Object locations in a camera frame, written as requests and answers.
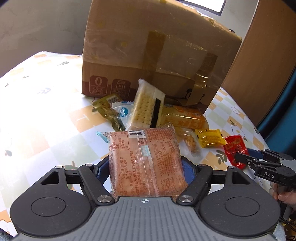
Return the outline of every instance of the wooden panel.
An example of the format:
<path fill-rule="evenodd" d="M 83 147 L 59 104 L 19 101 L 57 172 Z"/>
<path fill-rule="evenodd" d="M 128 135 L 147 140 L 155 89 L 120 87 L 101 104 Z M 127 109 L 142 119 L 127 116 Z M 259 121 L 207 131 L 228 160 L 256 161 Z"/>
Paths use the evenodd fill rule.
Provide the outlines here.
<path fill-rule="evenodd" d="M 259 0 L 222 87 L 257 125 L 285 87 L 295 63 L 296 13 L 282 0 Z"/>

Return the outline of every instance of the blue logo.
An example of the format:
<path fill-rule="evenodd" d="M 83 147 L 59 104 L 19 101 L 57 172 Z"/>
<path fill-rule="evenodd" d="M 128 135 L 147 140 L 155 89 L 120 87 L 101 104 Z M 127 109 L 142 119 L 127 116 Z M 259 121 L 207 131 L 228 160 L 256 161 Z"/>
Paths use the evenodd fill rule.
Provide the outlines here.
<path fill-rule="evenodd" d="M 128 114 L 128 109 L 125 107 L 122 107 L 120 110 L 120 116 L 125 117 Z"/>

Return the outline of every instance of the pink snack package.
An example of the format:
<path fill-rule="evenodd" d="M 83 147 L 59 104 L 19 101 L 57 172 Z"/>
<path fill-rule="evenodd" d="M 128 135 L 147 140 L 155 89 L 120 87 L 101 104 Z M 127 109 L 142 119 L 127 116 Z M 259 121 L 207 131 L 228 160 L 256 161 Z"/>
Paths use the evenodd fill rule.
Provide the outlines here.
<path fill-rule="evenodd" d="M 115 196 L 172 196 L 187 187 L 174 127 L 109 132 Z"/>

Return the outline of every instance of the brown cardboard box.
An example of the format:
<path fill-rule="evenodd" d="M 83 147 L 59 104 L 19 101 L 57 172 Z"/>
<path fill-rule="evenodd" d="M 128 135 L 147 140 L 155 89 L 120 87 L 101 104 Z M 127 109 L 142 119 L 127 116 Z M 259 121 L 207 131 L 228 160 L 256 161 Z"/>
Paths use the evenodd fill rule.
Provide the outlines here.
<path fill-rule="evenodd" d="M 93 0 L 82 93 L 132 101 L 142 78 L 205 111 L 240 44 L 233 32 L 175 0 Z"/>

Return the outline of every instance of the floral tablecloth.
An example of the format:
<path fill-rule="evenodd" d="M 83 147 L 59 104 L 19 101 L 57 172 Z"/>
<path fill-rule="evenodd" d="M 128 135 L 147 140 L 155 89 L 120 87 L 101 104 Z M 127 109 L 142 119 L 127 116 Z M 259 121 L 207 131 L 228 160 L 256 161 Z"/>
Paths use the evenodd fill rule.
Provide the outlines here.
<path fill-rule="evenodd" d="M 111 124 L 92 111 L 93 98 L 81 94 L 82 58 L 39 52 L 0 79 L 0 228 L 16 235 L 9 209 L 12 202 L 57 165 L 75 169 L 98 163 L 108 145 L 97 131 L 112 131 Z M 242 109 L 222 88 L 205 112 L 211 129 L 223 136 L 240 134 L 248 148 L 268 148 Z M 182 153 L 194 164 L 226 170 L 230 162 L 221 148 L 203 148 L 198 157 Z M 269 183 L 255 178 L 269 189 Z M 111 190 L 110 182 L 104 184 Z M 221 188 L 213 185 L 212 190 Z M 79 186 L 73 185 L 76 191 Z"/>

